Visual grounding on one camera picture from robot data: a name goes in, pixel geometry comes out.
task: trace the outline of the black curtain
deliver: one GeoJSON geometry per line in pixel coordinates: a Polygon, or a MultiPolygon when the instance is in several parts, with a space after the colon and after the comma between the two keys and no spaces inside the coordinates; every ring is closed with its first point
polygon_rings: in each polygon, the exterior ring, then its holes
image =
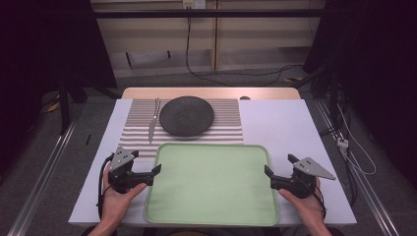
{"type": "Polygon", "coordinates": [[[339,73],[374,138],[415,187],[416,11],[411,1],[369,1],[339,73]]]}
{"type": "Polygon", "coordinates": [[[116,82],[95,19],[44,14],[92,11],[89,0],[2,1],[0,8],[0,144],[9,151],[0,158],[4,171],[33,124],[42,95],[58,90],[63,74],[79,87],[83,80],[104,88],[115,88],[116,82]]]}
{"type": "Polygon", "coordinates": [[[313,73],[325,64],[328,58],[335,53],[343,32],[347,30],[348,24],[353,23],[357,14],[358,0],[327,0],[326,10],[343,9],[354,10],[344,15],[322,17],[317,28],[315,40],[309,56],[304,63],[304,71],[313,73]]]}

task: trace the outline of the black cable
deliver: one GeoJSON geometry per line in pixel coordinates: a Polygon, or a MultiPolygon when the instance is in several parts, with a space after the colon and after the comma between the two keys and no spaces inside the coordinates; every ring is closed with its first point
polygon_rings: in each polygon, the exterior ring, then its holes
{"type": "MultiPolygon", "coordinates": [[[[337,88],[337,104],[341,103],[341,110],[343,112],[343,114],[347,111],[347,104],[348,104],[348,98],[346,97],[346,94],[343,92],[341,94],[341,98],[340,98],[340,94],[339,91],[341,90],[341,88],[337,88]]],[[[335,125],[335,127],[330,127],[327,129],[324,129],[322,131],[319,132],[320,137],[323,137],[325,135],[328,134],[334,134],[335,132],[340,130],[343,127],[343,120],[340,116],[337,117],[337,124],[335,125]]]]}
{"type": "MultiPolygon", "coordinates": [[[[347,129],[350,129],[350,112],[347,113],[347,129]]],[[[349,140],[349,132],[346,131],[345,134],[346,140],[349,140]]],[[[349,158],[349,147],[346,148],[346,159],[345,159],[345,165],[346,165],[346,174],[347,174],[347,180],[349,181],[350,186],[350,206],[353,207],[356,203],[357,197],[358,197],[358,185],[356,184],[355,179],[353,178],[352,170],[350,169],[350,162],[348,161],[349,158]]]]}
{"type": "Polygon", "coordinates": [[[189,50],[190,50],[190,34],[191,34],[191,18],[188,18],[187,47],[186,47],[186,56],[185,56],[187,70],[188,70],[188,72],[191,75],[193,75],[193,76],[195,76],[195,77],[197,77],[197,78],[199,78],[201,80],[204,80],[204,81],[214,82],[214,83],[217,83],[219,85],[226,86],[226,87],[233,87],[232,85],[228,85],[228,84],[225,84],[225,83],[222,83],[222,82],[213,80],[213,79],[204,78],[204,77],[205,76],[217,76],[217,75],[254,76],[254,77],[257,77],[257,76],[268,76],[268,75],[278,74],[278,77],[275,80],[273,80],[272,82],[269,82],[269,83],[267,83],[265,85],[261,85],[260,86],[260,87],[266,87],[266,86],[268,86],[268,85],[276,82],[277,80],[279,80],[279,77],[280,77],[280,75],[281,75],[281,73],[283,71],[289,70],[289,69],[291,69],[293,67],[302,67],[303,66],[303,65],[287,65],[287,66],[284,66],[283,68],[281,68],[281,69],[279,69],[277,71],[266,72],[266,73],[258,73],[258,74],[237,73],[237,72],[236,73],[234,73],[234,72],[214,72],[214,73],[196,74],[195,72],[193,72],[191,70],[191,67],[190,67],[190,64],[189,64],[189,60],[188,60],[188,53],[189,53],[189,50]]]}
{"type": "MultiPolygon", "coordinates": [[[[310,190],[310,187],[308,184],[306,184],[306,182],[304,182],[302,179],[296,177],[298,179],[298,181],[300,181],[300,183],[302,183],[304,185],[304,187],[306,187],[308,190],[310,190]]],[[[325,196],[323,195],[322,191],[320,190],[319,187],[316,186],[316,189],[319,191],[320,193],[320,198],[319,196],[317,196],[316,194],[316,190],[312,193],[313,197],[317,200],[317,202],[319,203],[320,207],[322,208],[322,215],[323,215],[323,219],[326,218],[326,214],[327,214],[327,209],[325,207],[325,196]]]]}
{"type": "Polygon", "coordinates": [[[114,153],[112,153],[110,156],[108,156],[107,158],[105,158],[103,164],[101,165],[101,170],[100,170],[100,175],[99,175],[99,179],[98,179],[98,216],[101,218],[102,213],[103,213],[103,203],[104,203],[104,194],[105,192],[111,187],[111,185],[104,191],[104,193],[101,194],[101,187],[102,187],[102,179],[103,179],[103,174],[104,174],[104,169],[107,165],[108,161],[111,161],[113,159],[114,153]]]}

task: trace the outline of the hand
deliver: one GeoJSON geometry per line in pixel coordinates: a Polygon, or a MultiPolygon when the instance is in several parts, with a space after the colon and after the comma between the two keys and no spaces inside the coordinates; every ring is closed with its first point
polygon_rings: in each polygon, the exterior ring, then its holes
{"type": "Polygon", "coordinates": [[[89,235],[111,235],[128,212],[129,205],[147,184],[139,184],[126,194],[116,192],[108,183],[108,165],[103,175],[104,203],[101,221],[89,235]]]}
{"type": "MultiPolygon", "coordinates": [[[[320,188],[319,178],[317,178],[317,188],[320,188]]],[[[312,236],[331,235],[325,226],[322,207],[313,196],[310,196],[306,199],[299,199],[287,190],[280,189],[278,192],[294,205],[294,207],[297,209],[298,215],[301,218],[301,221],[312,236]]],[[[321,195],[319,190],[316,190],[316,195],[321,195]]]]}

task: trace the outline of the green tray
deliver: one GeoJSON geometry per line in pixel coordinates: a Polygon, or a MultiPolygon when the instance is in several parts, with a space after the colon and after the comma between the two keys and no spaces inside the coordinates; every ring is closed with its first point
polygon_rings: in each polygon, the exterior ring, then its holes
{"type": "Polygon", "coordinates": [[[261,146],[164,144],[145,216],[172,224],[272,226],[278,209],[261,146]]]}

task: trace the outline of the white cable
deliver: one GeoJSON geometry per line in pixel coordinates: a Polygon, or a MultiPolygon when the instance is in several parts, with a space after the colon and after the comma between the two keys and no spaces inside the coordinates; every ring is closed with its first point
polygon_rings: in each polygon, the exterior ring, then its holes
{"type": "Polygon", "coordinates": [[[346,122],[346,120],[344,119],[344,115],[343,115],[343,112],[342,112],[342,111],[341,111],[341,109],[340,109],[340,106],[339,106],[339,105],[337,105],[337,108],[338,108],[338,109],[339,109],[339,111],[340,111],[340,115],[341,115],[341,118],[343,119],[343,123],[344,123],[344,125],[345,125],[345,127],[346,127],[347,132],[349,133],[350,137],[352,137],[352,140],[356,143],[356,145],[358,145],[358,147],[359,147],[362,151],[364,151],[364,152],[365,152],[366,156],[368,156],[369,160],[371,161],[372,165],[374,166],[374,171],[373,171],[373,172],[365,172],[365,171],[363,171],[363,170],[362,170],[362,168],[361,168],[360,166],[355,165],[355,164],[352,162],[352,160],[351,160],[351,159],[349,159],[349,157],[347,156],[346,148],[341,147],[341,148],[340,148],[340,150],[341,150],[341,152],[342,152],[343,157],[344,157],[345,159],[347,159],[347,160],[348,160],[348,161],[352,164],[352,166],[353,166],[355,169],[357,169],[359,172],[361,172],[362,174],[366,174],[366,175],[373,175],[373,174],[377,173],[377,166],[375,165],[375,162],[372,160],[371,156],[369,156],[369,155],[368,155],[368,153],[367,153],[367,152],[366,152],[366,151],[362,148],[362,146],[361,146],[361,145],[359,145],[359,143],[355,140],[355,137],[353,137],[352,133],[351,133],[351,132],[350,132],[350,130],[349,130],[349,127],[348,127],[348,125],[347,125],[347,122],[346,122]]]}

